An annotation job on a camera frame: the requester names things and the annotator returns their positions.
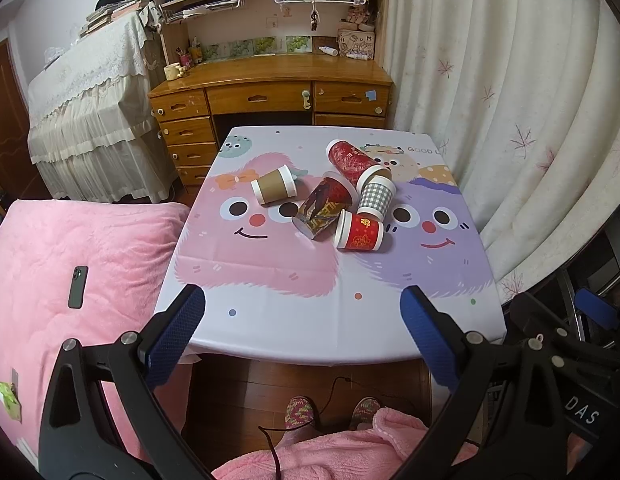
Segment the cartoon monster tablecloth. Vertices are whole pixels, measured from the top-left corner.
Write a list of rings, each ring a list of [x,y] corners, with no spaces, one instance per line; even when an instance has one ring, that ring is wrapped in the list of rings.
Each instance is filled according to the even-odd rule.
[[[302,234],[298,200],[263,206],[252,181],[287,166],[306,198],[344,140],[392,172],[396,194],[375,252],[340,250],[334,233]],[[206,310],[188,348],[253,360],[337,365],[400,361],[417,348],[400,313],[418,286],[462,330],[505,333],[487,255],[452,173],[426,134],[238,127],[223,140],[186,219],[157,309],[182,287],[203,289]]]

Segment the yellow mug on desk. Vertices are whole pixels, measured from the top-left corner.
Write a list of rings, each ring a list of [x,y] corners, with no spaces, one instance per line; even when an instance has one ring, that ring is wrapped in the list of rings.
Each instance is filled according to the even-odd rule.
[[[180,63],[171,63],[164,67],[166,81],[173,81],[181,78],[185,68]]]

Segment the dark illustrated paper cup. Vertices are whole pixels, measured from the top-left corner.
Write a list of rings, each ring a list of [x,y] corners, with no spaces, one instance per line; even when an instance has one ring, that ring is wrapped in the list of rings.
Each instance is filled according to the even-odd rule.
[[[314,240],[335,222],[343,210],[357,207],[359,194],[341,174],[327,171],[322,180],[299,206],[293,225],[310,240]]]

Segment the red patterned paper cup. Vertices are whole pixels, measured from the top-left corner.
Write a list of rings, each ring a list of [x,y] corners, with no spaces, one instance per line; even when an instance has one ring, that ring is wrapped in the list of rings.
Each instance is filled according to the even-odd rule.
[[[326,147],[326,156],[359,192],[372,177],[391,179],[391,171],[387,167],[348,141],[340,139],[331,141]]]

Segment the wooden desk with drawers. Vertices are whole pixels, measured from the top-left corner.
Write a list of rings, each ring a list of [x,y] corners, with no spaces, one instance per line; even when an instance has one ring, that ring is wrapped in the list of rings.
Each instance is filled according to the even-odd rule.
[[[150,107],[188,192],[203,184],[239,126],[384,128],[392,80],[373,61],[275,54],[195,67],[150,92]]]

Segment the brown wooden door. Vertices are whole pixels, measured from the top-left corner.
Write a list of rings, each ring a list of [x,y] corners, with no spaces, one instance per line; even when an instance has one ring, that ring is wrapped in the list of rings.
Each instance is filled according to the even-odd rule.
[[[0,42],[0,190],[10,200],[46,200],[50,192],[28,151],[29,116],[8,41]]]

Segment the green sticker tag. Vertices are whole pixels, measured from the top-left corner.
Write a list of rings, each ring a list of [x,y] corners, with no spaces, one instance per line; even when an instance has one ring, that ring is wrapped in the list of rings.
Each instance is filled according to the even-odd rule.
[[[0,398],[11,420],[22,421],[22,406],[18,400],[15,386],[11,382],[0,382]]]

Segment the right knitted slipper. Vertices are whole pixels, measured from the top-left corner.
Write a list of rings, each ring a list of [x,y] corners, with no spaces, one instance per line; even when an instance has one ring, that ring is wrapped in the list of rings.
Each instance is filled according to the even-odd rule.
[[[381,408],[382,404],[374,396],[361,399],[352,412],[349,428],[351,430],[370,429],[373,426],[375,414]]]

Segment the wooden bookshelf hutch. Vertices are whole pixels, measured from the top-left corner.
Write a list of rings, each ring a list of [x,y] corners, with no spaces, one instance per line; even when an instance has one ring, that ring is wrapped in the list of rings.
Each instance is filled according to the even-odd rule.
[[[205,58],[311,52],[339,29],[380,29],[386,0],[154,0],[162,53],[179,61],[191,44]]]

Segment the dark green smartphone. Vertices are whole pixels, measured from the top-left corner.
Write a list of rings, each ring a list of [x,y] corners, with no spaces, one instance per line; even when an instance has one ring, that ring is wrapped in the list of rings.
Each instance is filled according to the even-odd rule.
[[[84,290],[86,289],[86,278],[88,277],[88,266],[76,266],[72,272],[72,278],[68,296],[68,307],[71,309],[81,309],[83,305]]]

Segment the white floral curtain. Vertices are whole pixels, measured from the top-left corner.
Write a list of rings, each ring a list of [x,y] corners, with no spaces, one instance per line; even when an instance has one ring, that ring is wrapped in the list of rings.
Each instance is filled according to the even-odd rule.
[[[620,205],[620,25],[605,0],[389,0],[392,124],[459,183],[502,300]]]

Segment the grey checkered paper cup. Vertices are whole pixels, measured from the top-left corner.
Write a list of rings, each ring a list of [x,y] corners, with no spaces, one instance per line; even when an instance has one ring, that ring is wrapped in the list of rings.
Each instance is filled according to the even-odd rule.
[[[391,171],[380,165],[368,167],[357,180],[357,191],[360,195],[357,214],[383,222],[397,192]]]

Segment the left knitted slipper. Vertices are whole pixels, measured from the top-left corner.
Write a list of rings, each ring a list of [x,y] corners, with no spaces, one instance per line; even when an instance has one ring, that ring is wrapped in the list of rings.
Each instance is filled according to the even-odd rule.
[[[294,396],[286,406],[284,428],[293,431],[311,426],[316,419],[316,409],[306,396]]]

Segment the white lace covered piano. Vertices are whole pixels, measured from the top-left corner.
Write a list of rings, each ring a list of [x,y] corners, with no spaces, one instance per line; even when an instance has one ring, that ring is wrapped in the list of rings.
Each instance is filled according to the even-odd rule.
[[[30,160],[55,198],[166,200],[176,170],[150,90],[165,79],[157,35],[131,13],[80,39],[30,82]]]

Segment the knitted slipper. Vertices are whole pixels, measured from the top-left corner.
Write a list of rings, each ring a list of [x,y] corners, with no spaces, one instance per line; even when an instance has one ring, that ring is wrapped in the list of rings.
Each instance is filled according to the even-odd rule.
[[[294,396],[286,406],[284,428],[293,431],[311,426],[316,419],[316,409],[306,396]]]
[[[375,414],[381,408],[382,404],[374,396],[361,399],[352,412],[349,428],[351,430],[370,429],[373,426]]]

